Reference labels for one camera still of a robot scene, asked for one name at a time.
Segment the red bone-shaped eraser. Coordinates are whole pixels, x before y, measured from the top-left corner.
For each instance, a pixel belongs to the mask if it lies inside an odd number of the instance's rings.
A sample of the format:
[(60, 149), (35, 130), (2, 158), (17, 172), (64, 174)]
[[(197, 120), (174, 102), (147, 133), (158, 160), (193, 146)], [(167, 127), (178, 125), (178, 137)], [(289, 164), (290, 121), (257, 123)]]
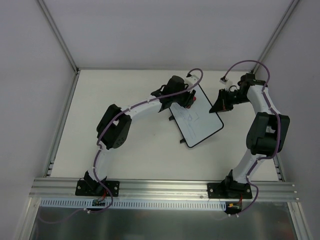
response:
[(192, 97), (192, 99), (190, 99), (187, 103), (187, 106), (185, 107), (186, 109), (190, 109), (191, 106), (194, 104), (194, 102), (197, 100), (197, 98), (195, 96)]

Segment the black-framed small whiteboard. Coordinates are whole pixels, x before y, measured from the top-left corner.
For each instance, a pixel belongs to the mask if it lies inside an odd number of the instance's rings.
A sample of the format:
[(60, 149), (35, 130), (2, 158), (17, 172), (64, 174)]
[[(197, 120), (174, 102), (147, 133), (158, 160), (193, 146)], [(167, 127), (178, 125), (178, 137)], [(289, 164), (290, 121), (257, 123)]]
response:
[(195, 102), (190, 108), (173, 103), (169, 108), (171, 116), (182, 135), (179, 141), (193, 148), (223, 129), (224, 123), (217, 113), (210, 113), (212, 104), (200, 85), (195, 88)]

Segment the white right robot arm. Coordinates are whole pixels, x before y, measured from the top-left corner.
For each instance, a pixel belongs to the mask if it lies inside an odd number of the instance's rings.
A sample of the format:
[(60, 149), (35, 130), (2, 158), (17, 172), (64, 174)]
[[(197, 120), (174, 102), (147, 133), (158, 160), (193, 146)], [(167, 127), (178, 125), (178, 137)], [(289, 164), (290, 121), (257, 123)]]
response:
[(265, 160), (273, 159), (284, 145), (290, 118), (281, 114), (270, 100), (266, 82), (246, 73), (238, 90), (219, 90), (210, 113), (228, 112), (234, 105), (251, 103), (255, 118), (246, 136), (247, 150), (239, 164), (220, 183), (207, 184), (210, 199), (251, 199), (250, 177)]

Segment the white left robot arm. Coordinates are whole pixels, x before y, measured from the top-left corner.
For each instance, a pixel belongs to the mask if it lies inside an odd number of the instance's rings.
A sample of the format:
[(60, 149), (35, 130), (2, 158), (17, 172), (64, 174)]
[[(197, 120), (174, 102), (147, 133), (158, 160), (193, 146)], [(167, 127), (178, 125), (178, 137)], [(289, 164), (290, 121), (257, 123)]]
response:
[(185, 79), (173, 75), (167, 84), (153, 91), (142, 102), (128, 107), (110, 105), (96, 127), (98, 151), (91, 169), (87, 170), (84, 177), (78, 181), (77, 194), (79, 196), (108, 195), (111, 188), (107, 184), (107, 175), (98, 171), (98, 166), (103, 163), (99, 159), (102, 152), (117, 149), (123, 145), (134, 120), (151, 113), (162, 112), (170, 108), (173, 103), (177, 103), (185, 109), (190, 108), (196, 99), (194, 88), (201, 80), (190, 73)]

